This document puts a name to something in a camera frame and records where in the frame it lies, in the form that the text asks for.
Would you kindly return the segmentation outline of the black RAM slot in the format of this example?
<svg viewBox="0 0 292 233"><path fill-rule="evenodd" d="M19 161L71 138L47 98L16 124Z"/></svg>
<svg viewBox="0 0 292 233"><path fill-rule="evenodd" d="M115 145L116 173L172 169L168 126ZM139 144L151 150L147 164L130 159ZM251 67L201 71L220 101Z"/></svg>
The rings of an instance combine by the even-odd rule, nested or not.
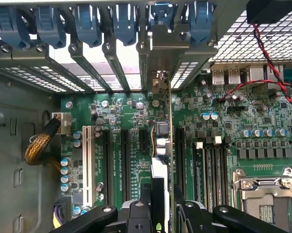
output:
<svg viewBox="0 0 292 233"><path fill-rule="evenodd" d="M224 192L224 197L223 197L223 203L225 205L229 204L229 180L228 180L228 168L227 168L227 150L230 147L230 137L228 136L228 141L226 140L227 136L224 136L224 142L223 142L223 192Z"/></svg>
<svg viewBox="0 0 292 233"><path fill-rule="evenodd" d="M215 186L216 186L216 206L222 204L222 174L221 174L221 136L214 138L214 171L215 171Z"/></svg>
<svg viewBox="0 0 292 233"><path fill-rule="evenodd" d="M212 160L211 160L211 143L210 138L206 139L206 148L205 148L205 172L206 172L206 196L207 196L207 206L208 210L212 211L213 209L213 186L212 186Z"/></svg>

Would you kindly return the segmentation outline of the metal CPU socket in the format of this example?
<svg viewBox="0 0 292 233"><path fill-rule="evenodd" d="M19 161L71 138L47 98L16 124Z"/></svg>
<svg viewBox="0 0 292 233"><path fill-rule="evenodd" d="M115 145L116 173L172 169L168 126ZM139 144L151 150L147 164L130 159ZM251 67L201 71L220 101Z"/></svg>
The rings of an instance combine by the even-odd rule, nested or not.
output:
<svg viewBox="0 0 292 233"><path fill-rule="evenodd" d="M292 168L280 175L247 176L232 173L231 205L234 208L292 233Z"/></svg>

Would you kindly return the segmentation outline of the white expansion slot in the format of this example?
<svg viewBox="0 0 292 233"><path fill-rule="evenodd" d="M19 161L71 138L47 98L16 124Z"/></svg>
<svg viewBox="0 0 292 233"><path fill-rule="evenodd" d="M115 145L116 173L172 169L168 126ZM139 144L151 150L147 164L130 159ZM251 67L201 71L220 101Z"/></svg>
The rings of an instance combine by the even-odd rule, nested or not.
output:
<svg viewBox="0 0 292 233"><path fill-rule="evenodd" d="M96 201L96 159L94 126L82 127L83 206L93 207Z"/></svg>

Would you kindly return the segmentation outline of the short black expansion slot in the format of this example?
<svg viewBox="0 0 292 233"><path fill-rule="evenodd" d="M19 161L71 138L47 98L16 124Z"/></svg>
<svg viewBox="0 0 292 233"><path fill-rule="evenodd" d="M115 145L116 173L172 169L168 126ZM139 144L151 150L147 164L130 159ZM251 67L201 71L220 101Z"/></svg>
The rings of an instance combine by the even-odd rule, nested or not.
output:
<svg viewBox="0 0 292 233"><path fill-rule="evenodd" d="M149 152L149 132L147 129L139 130L140 152Z"/></svg>

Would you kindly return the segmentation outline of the white power connector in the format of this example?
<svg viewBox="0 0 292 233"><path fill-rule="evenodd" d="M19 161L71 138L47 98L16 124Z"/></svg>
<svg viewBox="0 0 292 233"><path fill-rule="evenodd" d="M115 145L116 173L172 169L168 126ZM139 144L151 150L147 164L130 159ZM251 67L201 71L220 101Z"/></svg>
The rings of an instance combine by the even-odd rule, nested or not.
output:
<svg viewBox="0 0 292 233"><path fill-rule="evenodd" d="M69 135L71 133L72 117L70 113L54 112L52 118L56 118L61 122L56 134Z"/></svg>

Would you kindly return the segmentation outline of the green motherboard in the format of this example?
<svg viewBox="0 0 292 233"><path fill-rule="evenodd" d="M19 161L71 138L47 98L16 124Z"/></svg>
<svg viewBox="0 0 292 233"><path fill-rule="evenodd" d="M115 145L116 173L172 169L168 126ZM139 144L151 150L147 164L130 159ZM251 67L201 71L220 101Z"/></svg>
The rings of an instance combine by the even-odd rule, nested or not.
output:
<svg viewBox="0 0 292 233"><path fill-rule="evenodd" d="M104 187L103 131L110 130L113 153L113 203L122 208L121 130L130 132L131 200L139 200L141 185L151 186L151 159L155 146L155 121L162 116L159 100L153 93L104 94L90 75L80 80L94 89L96 95L71 96L62 99L64 113L72 117L71 133L63 135L61 159L62 197L53 207L54 228L107 205ZM210 138L212 160L213 209L216 206L214 171L214 138L221 136L221 174L223 203L223 142L230 137L227 150L229 204L231 206L232 173L241 168L247 176L280 175L283 168L292 168L292 106L286 101L274 79L241 83L223 83L200 79L188 89L172 92L173 168L177 184L175 132L185 132L185 200L194 200L194 142L204 145L204 181L206 192L205 148ZM96 159L96 201L93 207L83 206L82 127L94 126ZM139 130L149 132L149 152L140 152Z"/></svg>

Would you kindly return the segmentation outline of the metal expansion slot cover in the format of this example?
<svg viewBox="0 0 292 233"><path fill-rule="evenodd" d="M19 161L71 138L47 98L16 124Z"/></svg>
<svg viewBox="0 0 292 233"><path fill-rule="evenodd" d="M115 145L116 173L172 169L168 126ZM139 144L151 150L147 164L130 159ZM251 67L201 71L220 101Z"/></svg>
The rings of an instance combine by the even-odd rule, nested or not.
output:
<svg viewBox="0 0 292 233"><path fill-rule="evenodd" d="M190 47L173 68L171 89L182 90L188 87L204 68L208 69L209 59L216 54L217 49L206 44Z"/></svg>
<svg viewBox="0 0 292 233"><path fill-rule="evenodd" d="M14 61L12 52L12 47L0 45L0 75L51 93L68 93L68 88L61 83Z"/></svg>
<svg viewBox="0 0 292 233"><path fill-rule="evenodd" d="M45 44L37 44L28 50L14 49L12 59L19 67L59 85L66 93L94 93L85 82L52 59Z"/></svg>

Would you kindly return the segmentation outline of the open grey PC case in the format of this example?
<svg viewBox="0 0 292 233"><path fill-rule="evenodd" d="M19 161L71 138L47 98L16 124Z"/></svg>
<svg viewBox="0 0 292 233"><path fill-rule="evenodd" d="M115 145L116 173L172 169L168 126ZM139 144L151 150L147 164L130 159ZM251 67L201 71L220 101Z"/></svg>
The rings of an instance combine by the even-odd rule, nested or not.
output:
<svg viewBox="0 0 292 233"><path fill-rule="evenodd" d="M0 0L0 7L20 11L30 48L47 45L57 63L77 78L90 75L104 94L112 95L153 93L149 9L156 2L169 2L176 7L174 27L188 26L188 49L202 44L217 49L208 69L182 90L200 79L224 85L274 79L292 106L292 11L273 24L248 24L246 4L250 0L207 0L213 3L210 38L191 45L188 5L194 1L203 0ZM119 3L135 7L137 34L131 46L124 46L114 36L113 7ZM90 48L78 39L74 8L79 4L98 8L102 31L98 47ZM40 39L35 21L39 6L59 9L66 33L64 48L54 49ZM1 37L0 45L18 49ZM49 233L55 229L52 213L62 197L63 135L56 134L61 122L51 114L64 112L62 99L66 97L96 94L95 90L51 93L0 75L0 233Z"/></svg>

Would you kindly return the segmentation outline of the black intrusion switch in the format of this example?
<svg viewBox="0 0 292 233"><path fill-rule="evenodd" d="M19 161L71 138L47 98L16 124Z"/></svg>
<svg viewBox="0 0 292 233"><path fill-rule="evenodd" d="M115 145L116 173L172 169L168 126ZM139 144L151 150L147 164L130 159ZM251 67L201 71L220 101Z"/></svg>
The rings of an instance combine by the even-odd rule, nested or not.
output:
<svg viewBox="0 0 292 233"><path fill-rule="evenodd" d="M273 24L292 11L292 0L250 0L246 4L248 24Z"/></svg>

